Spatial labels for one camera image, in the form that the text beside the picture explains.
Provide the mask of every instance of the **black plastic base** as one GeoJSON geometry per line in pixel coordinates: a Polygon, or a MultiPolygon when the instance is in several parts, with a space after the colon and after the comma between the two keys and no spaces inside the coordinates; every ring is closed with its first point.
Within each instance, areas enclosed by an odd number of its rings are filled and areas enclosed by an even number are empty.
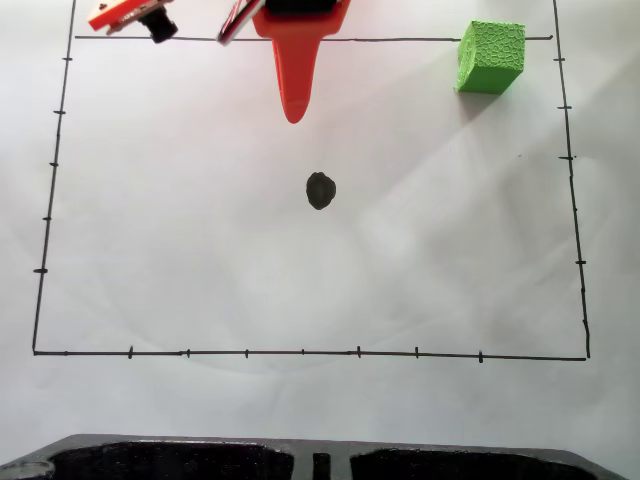
{"type": "Polygon", "coordinates": [[[305,15],[331,13],[337,0],[267,0],[271,15],[305,15]]]}
{"type": "Polygon", "coordinates": [[[165,40],[169,40],[178,33],[178,27],[169,20],[167,9],[164,7],[149,12],[138,21],[149,29],[151,38],[155,43],[162,43],[165,40]]]}

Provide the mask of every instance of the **white paper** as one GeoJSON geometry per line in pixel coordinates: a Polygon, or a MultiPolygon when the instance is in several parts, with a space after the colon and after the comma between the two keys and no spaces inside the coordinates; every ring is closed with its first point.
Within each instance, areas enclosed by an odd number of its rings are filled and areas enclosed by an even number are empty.
{"type": "MultiPolygon", "coordinates": [[[[561,448],[634,478],[635,2],[558,5],[593,358],[482,365],[32,357],[70,6],[0,7],[1,462],[72,433],[295,437],[561,448]]],[[[228,8],[168,10],[214,37],[228,8]]],[[[551,0],[354,0],[338,37],[459,38],[473,19],[554,39],[527,42],[500,97],[454,92],[457,43],[324,43],[298,125],[268,42],[74,39],[38,350],[583,357],[551,0]],[[319,171],[337,185],[322,212],[319,171]]]]}

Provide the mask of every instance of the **red robot part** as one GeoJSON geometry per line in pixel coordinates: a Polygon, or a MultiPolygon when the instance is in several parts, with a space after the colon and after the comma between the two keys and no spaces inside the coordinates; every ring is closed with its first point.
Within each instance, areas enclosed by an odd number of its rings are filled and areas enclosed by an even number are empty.
{"type": "Polygon", "coordinates": [[[291,123],[304,117],[311,99],[320,42],[340,31],[351,0],[341,0],[327,14],[275,16],[266,8],[253,17],[256,32],[273,42],[278,87],[285,116],[291,123]]]}

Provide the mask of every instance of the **green cube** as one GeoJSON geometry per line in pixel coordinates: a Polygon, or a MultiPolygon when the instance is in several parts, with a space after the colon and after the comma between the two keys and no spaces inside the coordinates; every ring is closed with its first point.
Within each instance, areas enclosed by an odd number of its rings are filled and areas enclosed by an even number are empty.
{"type": "Polygon", "coordinates": [[[458,61],[459,92],[503,93],[524,70],[524,25],[474,20],[458,61]]]}

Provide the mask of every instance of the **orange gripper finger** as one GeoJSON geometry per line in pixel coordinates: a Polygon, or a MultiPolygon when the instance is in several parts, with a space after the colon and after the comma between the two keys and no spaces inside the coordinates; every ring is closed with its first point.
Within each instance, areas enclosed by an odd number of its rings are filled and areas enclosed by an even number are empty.
{"type": "Polygon", "coordinates": [[[304,117],[313,86],[320,42],[340,31],[351,0],[342,0],[328,14],[274,16],[266,8],[253,17],[256,32],[273,42],[280,98],[287,120],[304,117]]]}

